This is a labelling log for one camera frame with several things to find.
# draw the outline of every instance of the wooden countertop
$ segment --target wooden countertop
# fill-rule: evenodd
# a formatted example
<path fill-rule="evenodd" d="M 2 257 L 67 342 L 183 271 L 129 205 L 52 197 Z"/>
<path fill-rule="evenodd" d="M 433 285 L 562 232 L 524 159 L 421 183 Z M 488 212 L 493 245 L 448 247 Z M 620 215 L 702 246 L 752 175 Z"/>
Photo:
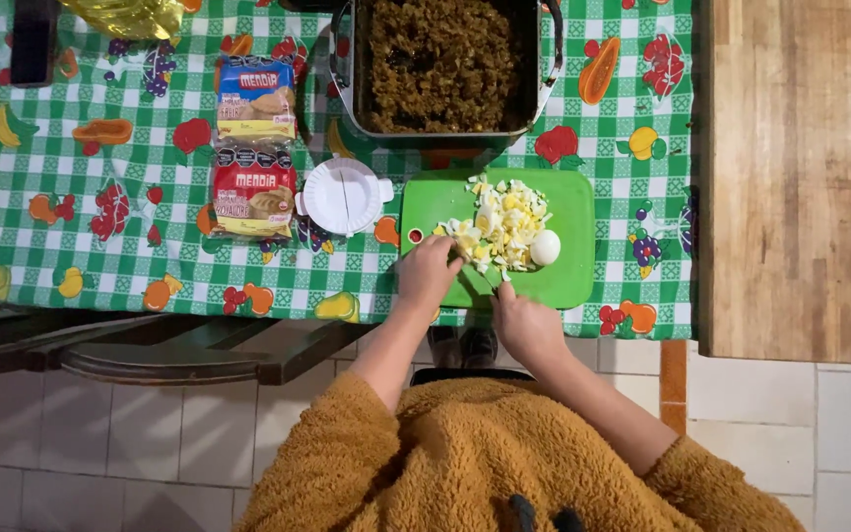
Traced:
<path fill-rule="evenodd" d="M 851 0 L 699 4 L 700 349 L 851 363 Z"/>

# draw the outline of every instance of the tablecloth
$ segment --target tablecloth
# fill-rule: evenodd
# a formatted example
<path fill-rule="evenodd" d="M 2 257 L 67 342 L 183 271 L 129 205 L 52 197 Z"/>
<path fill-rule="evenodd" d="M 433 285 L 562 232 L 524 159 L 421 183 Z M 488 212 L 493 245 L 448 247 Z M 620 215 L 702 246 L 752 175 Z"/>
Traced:
<path fill-rule="evenodd" d="M 0 303 L 309 318 L 320 302 L 339 298 L 355 305 L 339 317 L 380 322 L 396 289 L 398 253 L 388 233 L 410 175 L 552 166 L 578 171 L 596 194 L 596 281 L 584 305 L 562 312 L 565 332 L 690 337 L 690 1 L 564 0 L 561 10 L 565 68 L 544 114 L 506 151 L 475 156 L 375 149 L 354 131 L 326 75 L 330 14 L 203 0 L 184 16 L 179 37 L 126 42 L 65 11 L 54 82 L 22 90 L 7 85 L 12 8 L 0 0 Z M 546 13 L 542 32 L 552 62 Z M 393 180 L 396 197 L 375 228 L 345 239 L 297 220 L 288 241 L 206 236 L 212 150 L 194 135 L 198 119 L 214 125 L 222 50 L 248 47 L 245 35 L 253 54 L 287 56 L 296 68 L 306 62 L 303 135 L 292 150 L 301 180 L 335 151 Z M 608 86 L 584 86 L 585 68 L 614 46 Z M 593 100 L 601 88 L 594 105 L 584 102 L 583 93 Z M 117 118 L 132 126 L 123 144 L 74 138 L 92 120 Z M 486 319 L 442 308 L 436 323 Z"/>

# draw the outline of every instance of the peeled egg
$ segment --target peeled egg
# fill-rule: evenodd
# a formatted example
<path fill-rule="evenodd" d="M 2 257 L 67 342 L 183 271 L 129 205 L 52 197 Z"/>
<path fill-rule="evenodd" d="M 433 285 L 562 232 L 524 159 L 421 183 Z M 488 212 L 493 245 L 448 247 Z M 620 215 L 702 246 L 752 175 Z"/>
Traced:
<path fill-rule="evenodd" d="M 560 255 L 560 236 L 550 229 L 541 231 L 530 245 L 530 259 L 535 264 L 547 266 Z"/>

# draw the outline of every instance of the mendia logo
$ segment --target mendia logo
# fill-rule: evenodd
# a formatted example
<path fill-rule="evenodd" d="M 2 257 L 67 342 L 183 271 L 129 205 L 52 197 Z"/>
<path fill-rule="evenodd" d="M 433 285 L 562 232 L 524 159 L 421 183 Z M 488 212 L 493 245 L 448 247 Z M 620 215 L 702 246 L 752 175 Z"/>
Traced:
<path fill-rule="evenodd" d="M 238 86 L 242 89 L 273 89 L 278 86 L 277 72 L 253 72 L 238 77 Z"/>

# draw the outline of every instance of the green cutting board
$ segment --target green cutting board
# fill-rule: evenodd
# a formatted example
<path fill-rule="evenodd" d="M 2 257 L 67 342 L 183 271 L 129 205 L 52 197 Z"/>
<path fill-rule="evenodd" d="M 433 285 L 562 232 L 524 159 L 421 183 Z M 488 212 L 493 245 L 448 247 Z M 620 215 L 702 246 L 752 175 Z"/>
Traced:
<path fill-rule="evenodd" d="M 431 234 L 439 222 L 450 218 L 474 219 L 478 199 L 464 185 L 479 169 L 430 170 L 413 176 L 403 192 L 403 213 L 399 233 L 400 253 L 415 247 L 408 235 L 419 229 Z M 550 266 L 536 272 L 508 272 L 519 296 L 533 298 L 550 308 L 582 305 L 593 291 L 593 264 L 596 221 L 593 215 L 593 187 L 579 172 L 552 169 L 487 168 L 488 183 L 523 181 L 547 195 L 548 212 L 553 217 L 547 228 L 560 236 L 560 256 Z M 501 283 L 501 275 L 490 268 L 487 278 L 466 264 L 442 301 L 443 307 L 488 308 L 491 285 Z"/>

